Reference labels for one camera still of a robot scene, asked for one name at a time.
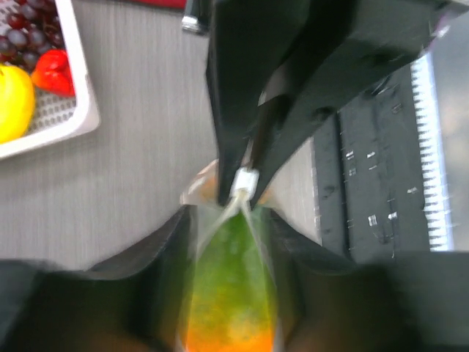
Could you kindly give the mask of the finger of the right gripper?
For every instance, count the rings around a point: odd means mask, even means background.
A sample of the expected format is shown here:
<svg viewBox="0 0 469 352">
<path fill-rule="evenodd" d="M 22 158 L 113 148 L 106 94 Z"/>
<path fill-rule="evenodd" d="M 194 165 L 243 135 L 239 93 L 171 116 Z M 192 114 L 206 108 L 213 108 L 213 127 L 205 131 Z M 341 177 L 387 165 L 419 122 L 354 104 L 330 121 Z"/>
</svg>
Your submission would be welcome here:
<svg viewBox="0 0 469 352">
<path fill-rule="evenodd" d="M 206 79 L 218 146 L 217 201 L 251 151 L 258 203 L 278 170 L 316 128 L 300 107 L 317 65 L 306 54 L 317 1 L 213 1 Z"/>
<path fill-rule="evenodd" d="M 261 197 L 277 171 L 330 115 L 417 59 L 435 39 L 447 1 L 321 1 L 271 76 L 252 149 Z"/>
</svg>

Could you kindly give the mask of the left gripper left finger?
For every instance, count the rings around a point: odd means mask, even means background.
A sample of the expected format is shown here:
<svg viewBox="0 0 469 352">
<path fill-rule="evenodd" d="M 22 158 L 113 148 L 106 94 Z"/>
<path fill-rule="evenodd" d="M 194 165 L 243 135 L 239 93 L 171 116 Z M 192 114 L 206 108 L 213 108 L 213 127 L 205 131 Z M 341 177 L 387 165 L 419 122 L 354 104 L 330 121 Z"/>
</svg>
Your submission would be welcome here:
<svg viewBox="0 0 469 352">
<path fill-rule="evenodd" d="M 1 262 L 3 351 L 176 351 L 191 209 L 86 270 Z"/>
</svg>

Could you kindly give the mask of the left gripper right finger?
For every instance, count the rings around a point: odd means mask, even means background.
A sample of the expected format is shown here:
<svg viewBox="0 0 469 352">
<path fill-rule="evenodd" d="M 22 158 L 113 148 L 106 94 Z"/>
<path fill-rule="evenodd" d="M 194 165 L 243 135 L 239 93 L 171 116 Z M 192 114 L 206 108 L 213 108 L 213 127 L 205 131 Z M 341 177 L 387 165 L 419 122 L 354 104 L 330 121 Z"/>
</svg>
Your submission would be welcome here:
<svg viewBox="0 0 469 352">
<path fill-rule="evenodd" d="M 466 351 L 468 254 L 354 263 L 267 216 L 286 351 Z"/>
</svg>

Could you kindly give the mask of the clear spotted zip bag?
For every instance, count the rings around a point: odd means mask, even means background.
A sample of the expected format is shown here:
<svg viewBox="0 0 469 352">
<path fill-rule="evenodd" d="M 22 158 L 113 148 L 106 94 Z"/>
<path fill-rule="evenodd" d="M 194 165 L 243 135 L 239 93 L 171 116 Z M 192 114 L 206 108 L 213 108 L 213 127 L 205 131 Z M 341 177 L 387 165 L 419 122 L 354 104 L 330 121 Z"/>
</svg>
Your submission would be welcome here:
<svg viewBox="0 0 469 352">
<path fill-rule="evenodd" d="M 255 209 L 242 185 L 216 202 L 218 162 L 193 179 L 180 201 L 191 207 L 177 351 L 284 351 L 269 254 L 269 199 Z"/>
</svg>

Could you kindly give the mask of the yellow orange mango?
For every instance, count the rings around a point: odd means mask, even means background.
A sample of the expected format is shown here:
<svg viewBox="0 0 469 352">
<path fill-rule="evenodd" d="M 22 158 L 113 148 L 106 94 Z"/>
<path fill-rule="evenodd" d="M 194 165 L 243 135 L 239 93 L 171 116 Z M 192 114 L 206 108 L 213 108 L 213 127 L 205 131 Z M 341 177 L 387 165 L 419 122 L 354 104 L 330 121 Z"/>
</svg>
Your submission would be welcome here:
<svg viewBox="0 0 469 352">
<path fill-rule="evenodd" d="M 230 218 L 195 264 L 184 351 L 272 351 L 276 288 L 245 216 Z"/>
</svg>

